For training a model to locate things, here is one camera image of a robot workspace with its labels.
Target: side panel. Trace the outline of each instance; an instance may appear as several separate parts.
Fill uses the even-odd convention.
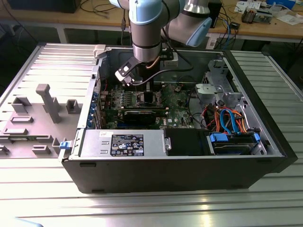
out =
[[[224,52],[224,55],[227,58],[228,63],[230,64],[230,67],[234,72],[233,76],[236,77],[236,81],[240,83],[243,88],[243,95],[245,97],[248,97],[248,103],[250,102],[249,104],[253,106],[257,114],[261,116],[262,123],[267,129],[270,137],[273,139],[278,150],[287,157],[279,166],[272,170],[272,173],[280,173],[288,166],[290,166],[293,162],[295,162],[298,158],[295,155],[291,146],[289,145],[288,141],[280,131],[273,117],[270,115],[267,108],[264,106],[261,98],[255,91],[254,87],[243,72],[242,68],[237,63],[237,60],[234,58],[233,54],[230,51],[226,51]]]
[[[64,161],[82,193],[249,188],[282,161],[276,158]]]
[[[94,45],[85,44],[43,44],[36,47],[0,98],[0,137],[7,137],[3,134],[6,129],[26,129],[27,135],[2,139],[1,145],[8,151],[0,158],[57,158],[59,143],[74,139],[80,115],[69,113],[66,104],[77,102],[82,108],[88,87],[91,84],[94,87],[95,79],[91,79],[96,65],[94,48]],[[54,99],[60,123],[54,124],[45,110],[43,99],[36,92],[39,84],[49,85],[49,94]],[[30,121],[17,121],[21,115],[16,113],[13,105],[20,102],[20,98],[27,100],[27,104],[22,105],[26,111],[22,117]],[[42,146],[42,149],[33,151],[33,146]]]

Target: paper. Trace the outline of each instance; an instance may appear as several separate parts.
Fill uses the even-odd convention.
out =
[[[288,15],[288,14],[281,16],[281,17],[277,17],[277,19],[281,20],[285,23],[288,23],[290,25],[296,25],[296,24],[299,24],[302,22],[302,19],[294,17],[292,15]]]
[[[296,0],[295,3],[298,4],[299,6],[303,6],[303,2],[302,1]]]
[[[259,9],[261,1],[247,2],[247,1],[238,1],[235,7],[235,12],[244,13],[246,7]]]
[[[112,131],[101,131],[99,137],[112,137],[114,133]]]

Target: power supply label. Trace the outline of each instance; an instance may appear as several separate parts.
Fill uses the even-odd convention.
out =
[[[120,156],[144,156],[143,135],[113,135],[110,155]]]

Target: wooden table top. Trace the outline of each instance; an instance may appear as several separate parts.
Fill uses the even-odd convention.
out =
[[[108,0],[94,0],[94,4],[106,4]],[[267,36],[278,38],[292,38],[301,39],[303,37],[303,25],[289,25],[276,18],[273,18],[270,24],[253,23],[245,24],[241,22],[240,13],[234,12],[234,5],[237,0],[223,0],[224,7],[228,16],[232,21],[241,24],[239,28],[239,35],[255,35],[255,36]],[[89,13],[81,10],[80,8],[73,14],[60,13],[60,12],[41,12],[41,11],[29,11],[29,10],[11,10],[7,5],[12,15],[20,21],[33,21],[42,23],[62,23],[62,24],[79,24],[79,25],[97,25],[97,26],[120,26],[123,16],[123,10],[116,8],[108,12],[109,18],[98,16],[94,13]],[[85,3],[83,7],[87,10],[92,10],[90,2]],[[111,8],[111,5],[102,6],[99,10]],[[293,10],[303,11],[303,7],[298,5],[294,6]],[[4,7],[0,6],[0,20],[9,19],[11,16],[6,12]],[[223,26],[222,21],[218,21],[215,28],[210,29],[210,33],[225,33],[226,29]]]
[[[277,38],[292,38],[292,39],[301,39],[303,37],[303,25],[289,25],[285,22],[282,22],[276,18],[271,20],[270,24],[263,23],[252,23],[246,24],[241,21],[241,13],[235,13],[235,4],[237,0],[223,0],[224,8],[227,12],[227,15],[232,19],[233,22],[239,23],[239,34],[240,35],[255,35],[255,36],[266,36],[266,37],[277,37]],[[303,7],[295,5],[293,10],[303,11]],[[225,33],[226,29],[223,25],[224,22],[218,21],[215,28],[212,28],[210,32],[213,33]]]

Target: desk clutter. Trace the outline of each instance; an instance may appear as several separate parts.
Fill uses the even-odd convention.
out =
[[[14,7],[11,7],[8,1],[15,1],[17,3],[21,0],[0,0],[0,4],[3,5],[2,9],[0,10],[0,21],[2,25],[20,23],[21,25],[26,24],[33,27],[52,27],[56,29],[61,43],[74,42],[74,39],[72,38],[73,36],[68,35],[71,32],[69,29],[96,29],[103,31],[103,29],[106,27],[106,29],[109,29],[110,31],[120,31],[122,20],[124,23],[124,11],[115,7],[114,5],[111,5],[108,0],[82,0],[74,13],[22,9],[17,10],[13,9]],[[283,42],[283,39],[287,38],[289,41],[297,42],[302,38],[302,26],[300,24],[293,26],[289,25],[290,23],[297,23],[294,17],[297,13],[299,13],[299,11],[303,11],[303,7],[300,6],[300,4],[295,4],[294,7],[291,8],[291,12],[287,8],[278,5],[281,4],[281,0],[276,0],[276,10],[275,12],[271,12],[272,18],[270,23],[255,23],[255,21],[253,21],[253,24],[248,24],[243,23],[241,20],[241,16],[247,6],[245,6],[244,9],[239,9],[240,7],[237,6],[238,1],[239,0],[209,0],[209,17],[212,19],[213,24],[209,30],[209,36],[212,38],[209,44],[207,44],[207,48],[214,48],[218,45],[217,48],[232,49],[232,45],[235,43],[235,39],[238,38],[238,34],[239,38],[241,39],[262,39],[265,41],[270,41],[274,38],[275,40],[279,39],[281,42]],[[251,1],[250,4],[259,6],[258,10],[260,10],[263,8],[263,4],[270,5],[268,1],[265,1],[266,0],[264,0],[262,4],[258,4],[257,1]],[[278,19],[274,15],[274,13],[284,13],[285,10],[288,13],[279,15]],[[125,26],[128,26],[127,13],[125,14],[125,20]],[[241,26],[233,26],[231,25],[232,22],[238,23]],[[220,38],[216,38],[217,36],[220,36],[220,38],[224,36],[223,41],[218,41],[216,43],[217,39],[220,40]]]
[[[247,24],[253,22],[269,24],[274,17],[290,25],[303,23],[300,13],[295,16],[288,14],[292,12],[294,5],[294,0],[238,1],[234,12],[242,13],[241,20]]]
[[[81,0],[7,0],[11,9],[74,13]]]

